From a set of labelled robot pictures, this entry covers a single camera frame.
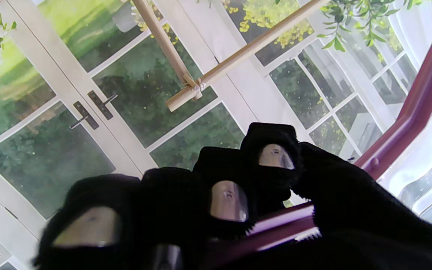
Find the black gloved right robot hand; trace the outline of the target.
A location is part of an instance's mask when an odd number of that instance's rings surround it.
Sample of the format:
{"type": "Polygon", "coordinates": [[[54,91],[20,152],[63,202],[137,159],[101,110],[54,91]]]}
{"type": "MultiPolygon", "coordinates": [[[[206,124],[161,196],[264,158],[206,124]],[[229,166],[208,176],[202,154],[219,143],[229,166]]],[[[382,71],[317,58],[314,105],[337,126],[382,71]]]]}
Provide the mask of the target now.
{"type": "Polygon", "coordinates": [[[432,270],[432,224],[363,169],[285,124],[252,123],[240,149],[203,147],[192,170],[77,181],[43,231],[38,270],[197,270],[210,239],[242,238],[294,192],[319,236],[220,270],[432,270]]]}

